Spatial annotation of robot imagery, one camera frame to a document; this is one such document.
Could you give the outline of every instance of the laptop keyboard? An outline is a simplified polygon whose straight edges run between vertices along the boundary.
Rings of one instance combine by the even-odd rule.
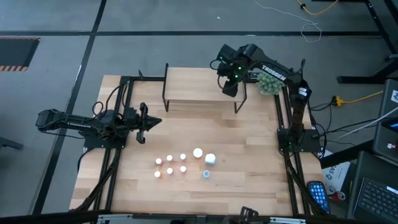
[[[364,178],[359,195],[360,207],[398,223],[398,190]]]

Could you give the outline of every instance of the yellow cable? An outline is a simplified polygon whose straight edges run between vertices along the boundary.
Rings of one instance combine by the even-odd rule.
[[[341,100],[341,103],[355,103],[355,102],[358,102],[358,101],[361,101],[361,100],[368,99],[368,98],[370,98],[370,97],[372,97],[372,96],[376,96],[376,95],[378,95],[378,94],[380,94],[380,93],[382,93],[382,92],[383,92],[383,91],[380,91],[380,92],[377,92],[377,93],[373,93],[373,94],[370,94],[369,96],[365,96],[365,97],[359,98],[359,99],[357,99],[357,100],[351,100],[351,101],[344,101],[344,100]]]
[[[326,12],[326,11],[329,10],[330,8],[332,8],[336,3],[338,3],[338,1],[339,1],[339,0],[336,0],[336,1],[335,1],[333,4],[331,4],[329,7],[327,7],[326,9],[324,9],[324,10],[322,10],[322,11],[320,11],[320,12],[317,12],[317,13],[313,13],[313,12],[308,11],[307,8],[306,8],[305,6],[303,7],[303,9],[304,9],[304,11],[306,11],[308,14],[313,15],[313,16],[317,16],[317,15],[320,15],[320,14]]]

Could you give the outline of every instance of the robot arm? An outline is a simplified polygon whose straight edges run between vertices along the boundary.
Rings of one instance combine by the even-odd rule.
[[[36,126],[39,131],[46,133],[49,130],[67,128],[78,130],[83,137],[99,137],[101,139],[125,138],[130,131],[139,130],[137,141],[145,143],[144,131],[149,131],[162,120],[148,115],[145,103],[140,105],[141,115],[137,110],[129,108],[127,116],[119,118],[113,110],[105,111],[94,118],[66,114],[55,109],[44,110],[39,113]]]
[[[234,50],[228,45],[224,44],[218,53],[217,60],[221,61],[218,66],[217,74],[219,76],[228,77],[223,88],[223,93],[229,96],[236,96],[238,92],[238,83],[245,82],[248,77],[248,71],[258,68],[273,77],[279,79],[289,88],[290,102],[293,108],[292,126],[289,129],[287,140],[291,144],[300,144],[303,138],[303,116],[305,105],[311,95],[307,82],[303,79],[303,66],[305,61],[302,61],[301,67],[298,71],[293,71],[293,68],[287,68],[280,63],[267,57],[265,53],[254,44],[247,44]]]

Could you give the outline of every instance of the wooden platform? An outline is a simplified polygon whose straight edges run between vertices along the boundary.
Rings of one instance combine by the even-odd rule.
[[[105,76],[98,99],[104,101],[119,85],[120,76]],[[278,153],[277,114],[273,96],[261,95],[255,84],[247,84],[248,100],[238,114],[233,105],[222,101],[174,103],[165,112],[162,101],[163,82],[134,82],[130,106],[145,102],[149,115],[163,122],[145,133],[146,144],[139,144],[131,133],[123,149],[111,210],[119,213],[239,214],[242,206],[260,215],[292,215],[286,170]],[[282,111],[285,112],[283,97]],[[306,126],[309,124],[305,115]],[[193,159],[192,151],[200,147],[216,155],[216,164],[206,166],[203,159]],[[155,159],[171,154],[187,154],[187,162],[178,159],[162,167]],[[104,149],[95,149],[81,162],[70,208],[79,206],[96,185]],[[305,180],[323,181],[320,163],[315,156],[301,153]],[[187,167],[181,174],[178,168]],[[174,175],[165,171],[173,167]],[[210,171],[210,178],[201,176]],[[156,179],[160,170],[163,178]],[[104,207],[107,186],[102,196]],[[298,207],[302,200],[296,188]]]
[[[165,87],[165,99],[173,101],[243,101],[243,84],[238,94],[230,97],[221,92],[217,84],[217,71],[210,68],[169,68]],[[224,86],[226,78],[220,78]]]

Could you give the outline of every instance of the white cable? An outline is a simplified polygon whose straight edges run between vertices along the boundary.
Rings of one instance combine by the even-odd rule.
[[[356,132],[356,131],[359,131],[359,130],[361,130],[361,129],[364,129],[364,128],[366,128],[366,127],[368,127],[368,126],[370,126],[370,125],[372,125],[372,124],[374,124],[374,123],[376,123],[376,122],[378,122],[378,121],[384,119],[386,116],[389,116],[390,114],[392,114],[392,113],[393,113],[394,111],[396,111],[396,110],[398,110],[398,107],[396,107],[396,108],[393,109],[392,111],[388,112],[387,114],[383,115],[382,117],[378,118],[377,120],[372,121],[372,122],[370,122],[370,123],[367,124],[367,125],[364,125],[364,126],[362,126],[362,127],[360,127],[360,128],[355,129],[354,131],[350,131],[350,132],[348,132],[348,133],[346,133],[346,134],[344,134],[344,135],[342,135],[342,136],[336,138],[334,141],[336,141],[337,139],[341,139],[342,137],[345,137],[345,136],[347,136],[347,135],[349,135],[349,134],[352,134],[352,133],[354,133],[354,132]]]
[[[283,14],[288,14],[288,15],[294,16],[294,17],[296,17],[296,18],[302,19],[302,20],[304,20],[304,21],[306,21],[306,22],[310,22],[310,23],[304,24],[303,27],[301,28],[301,35],[304,37],[304,40],[307,41],[307,43],[314,43],[314,42],[318,42],[319,40],[321,40],[321,38],[322,38],[322,30],[317,26],[318,23],[314,23],[314,22],[312,22],[311,20],[304,19],[304,18],[302,18],[302,17],[300,17],[300,16],[296,16],[296,15],[291,14],[291,13],[289,13],[289,12],[282,12],[282,11],[280,11],[280,10],[278,10],[278,9],[274,9],[273,7],[264,7],[264,6],[262,6],[260,3],[258,3],[256,0],[253,0],[253,1],[254,1],[257,5],[261,6],[263,9],[272,9],[272,10],[275,10],[275,11],[277,11],[277,12],[280,12],[280,13],[283,13]],[[306,38],[305,35],[303,34],[303,31],[304,31],[304,28],[305,28],[306,26],[308,26],[308,25],[314,26],[315,28],[317,28],[317,29],[319,30],[320,33],[319,33],[319,38],[318,38],[318,40],[313,40],[313,41],[308,41],[308,40],[307,40],[307,38]]]

